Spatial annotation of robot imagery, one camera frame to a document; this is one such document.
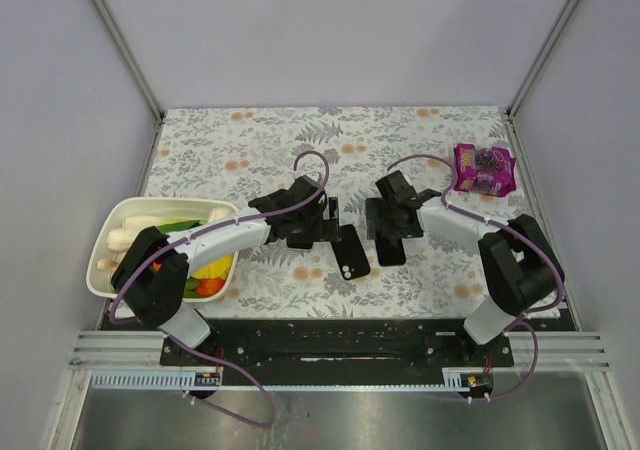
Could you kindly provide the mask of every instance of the gray floor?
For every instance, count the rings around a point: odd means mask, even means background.
[[[500,386],[515,376],[499,376]],[[535,375],[504,402],[466,404],[415,393],[275,394],[278,420],[259,430],[179,394],[90,390],[74,449],[604,449],[586,385],[576,374]],[[221,392],[216,403],[264,418],[257,392]]]

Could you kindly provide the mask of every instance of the plastic container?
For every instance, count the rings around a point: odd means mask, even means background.
[[[115,206],[107,217],[107,220],[100,230],[98,239],[93,246],[89,268],[87,268],[87,287],[94,295],[106,298],[116,298],[116,293],[111,286],[111,272],[99,270],[96,262],[102,258],[113,259],[117,252],[109,250],[107,247],[107,234],[114,228],[122,228],[122,222],[128,217],[136,215],[155,215],[161,217],[184,218],[185,220],[208,220],[209,214],[216,208],[226,208],[231,213],[238,211],[238,207],[229,202],[218,200],[202,200],[195,198],[149,198],[136,197],[123,200]],[[211,297],[185,298],[185,302],[204,303],[218,300],[226,293],[233,271],[236,268],[238,253],[233,255],[233,263],[224,287]]]

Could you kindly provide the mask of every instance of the leaf pattern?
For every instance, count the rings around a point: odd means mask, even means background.
[[[288,187],[296,175],[322,171],[315,149],[331,163],[329,196],[339,198],[341,223],[355,225],[371,274],[340,275],[328,243],[309,251],[275,242],[240,253],[224,299],[198,304],[210,317],[362,318],[464,317],[486,295],[479,257],[437,235],[406,240],[407,265],[380,267],[366,240],[364,200],[377,196],[386,166],[411,153],[447,156],[459,142],[506,146],[495,107],[173,109],[167,112],[146,188],[147,196],[228,200],[242,208],[257,196]],[[441,189],[446,168],[406,162],[417,190]],[[518,190],[503,199],[456,193],[452,201],[486,215],[528,211]]]

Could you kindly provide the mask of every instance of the purple package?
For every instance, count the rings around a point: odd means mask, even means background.
[[[459,143],[453,149],[458,179],[454,190],[504,197],[516,189],[516,159],[500,147],[478,148]]]

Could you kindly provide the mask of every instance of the white wall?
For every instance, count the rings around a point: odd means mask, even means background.
[[[640,0],[585,0],[516,116],[573,296],[640,414]]]
[[[565,0],[107,0],[165,108],[494,104]]]
[[[84,272],[153,130],[86,0],[0,0],[0,438],[35,449],[100,301]]]

